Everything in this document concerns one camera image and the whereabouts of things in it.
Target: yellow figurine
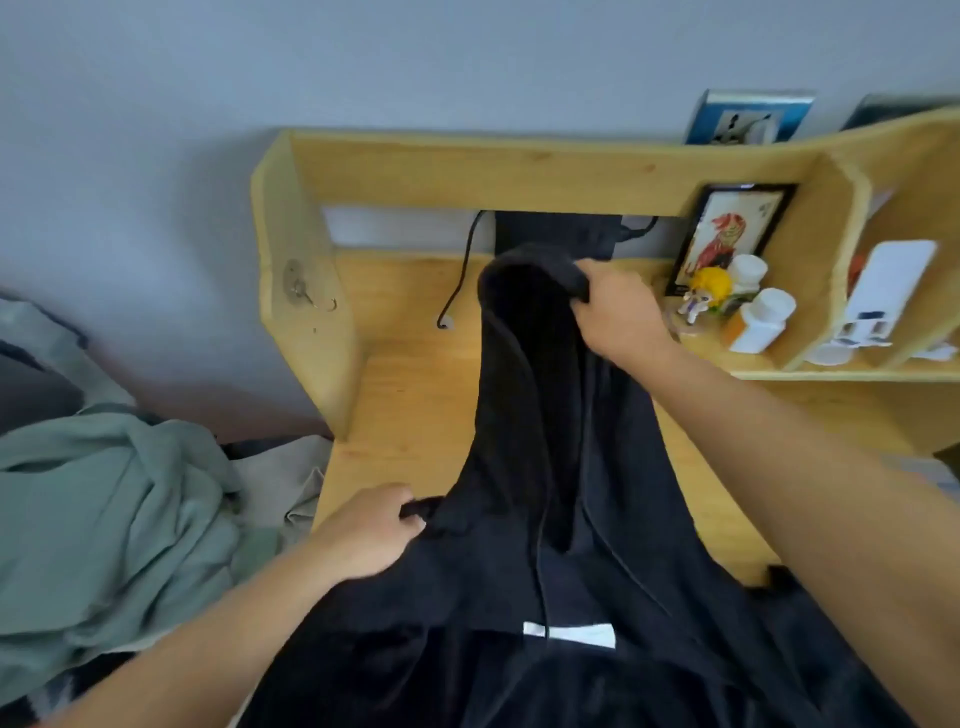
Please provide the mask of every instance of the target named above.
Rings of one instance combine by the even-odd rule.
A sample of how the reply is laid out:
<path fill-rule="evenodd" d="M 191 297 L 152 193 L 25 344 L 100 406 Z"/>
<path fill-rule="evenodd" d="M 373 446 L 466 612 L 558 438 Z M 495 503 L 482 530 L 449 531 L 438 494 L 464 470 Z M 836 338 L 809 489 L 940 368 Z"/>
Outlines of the yellow figurine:
<path fill-rule="evenodd" d="M 677 313 L 686 317 L 688 325 L 694 322 L 704 311 L 716 308 L 733 291 L 730 274 L 723 268 L 701 268 L 690 279 L 689 290 L 684 293 L 684 302 Z"/>

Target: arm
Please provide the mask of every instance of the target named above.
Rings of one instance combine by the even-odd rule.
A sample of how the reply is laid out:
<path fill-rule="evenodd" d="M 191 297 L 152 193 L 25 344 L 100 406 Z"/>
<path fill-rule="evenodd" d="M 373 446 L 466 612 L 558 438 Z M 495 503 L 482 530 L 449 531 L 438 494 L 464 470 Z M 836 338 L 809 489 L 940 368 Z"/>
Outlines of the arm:
<path fill-rule="evenodd" d="M 674 342 L 636 274 L 582 261 L 587 345 L 640 382 L 863 661 L 923 726 L 960 713 L 960 508 Z M 750 437 L 716 427 L 731 412 Z"/>
<path fill-rule="evenodd" d="M 423 530 L 413 497 L 361 491 L 303 544 L 134 658 L 52 723 L 57 728 L 223 728 L 307 612 L 336 584 L 389 567 Z"/>

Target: gray wall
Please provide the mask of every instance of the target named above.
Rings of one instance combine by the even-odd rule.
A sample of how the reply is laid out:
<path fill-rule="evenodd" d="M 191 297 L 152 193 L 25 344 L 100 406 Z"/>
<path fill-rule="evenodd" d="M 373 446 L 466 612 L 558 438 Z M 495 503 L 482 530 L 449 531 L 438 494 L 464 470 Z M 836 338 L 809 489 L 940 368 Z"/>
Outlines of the gray wall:
<path fill-rule="evenodd" d="M 677 139 L 705 88 L 806 87 L 818 99 L 801 134 L 822 133 L 870 91 L 960 91 L 958 13 L 946 0 L 11 0 L 0 288 L 88 331 L 166 414 L 227 435 L 300 426 L 312 407 L 258 323 L 247 199 L 277 127 Z M 335 216 L 344 240 L 389 242 L 362 210 Z M 464 219 L 415 214 L 398 239 L 459 248 Z"/>

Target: anime poster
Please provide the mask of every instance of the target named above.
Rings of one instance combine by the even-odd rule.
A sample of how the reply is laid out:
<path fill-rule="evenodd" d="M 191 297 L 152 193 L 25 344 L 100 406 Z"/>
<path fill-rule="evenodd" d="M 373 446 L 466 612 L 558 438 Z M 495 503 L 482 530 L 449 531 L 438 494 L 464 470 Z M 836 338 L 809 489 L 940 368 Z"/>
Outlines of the anime poster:
<path fill-rule="evenodd" d="M 668 295 L 683 293 L 701 268 L 726 268 L 734 255 L 759 255 L 793 191 L 794 185 L 707 187 Z"/>

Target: white clothing label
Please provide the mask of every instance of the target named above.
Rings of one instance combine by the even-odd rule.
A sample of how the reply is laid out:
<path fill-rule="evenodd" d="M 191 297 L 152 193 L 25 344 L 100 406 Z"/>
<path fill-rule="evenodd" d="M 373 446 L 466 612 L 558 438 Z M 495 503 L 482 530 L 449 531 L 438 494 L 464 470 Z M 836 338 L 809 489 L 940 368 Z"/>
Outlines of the white clothing label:
<path fill-rule="evenodd" d="M 533 637 L 545 637 L 546 629 L 542 624 L 532 621 L 523 622 L 523 634 Z M 587 624 L 583 627 L 550 627 L 551 640 L 567 640 L 572 643 L 592 644 L 594 647 L 616 649 L 616 635 L 612 624 Z"/>

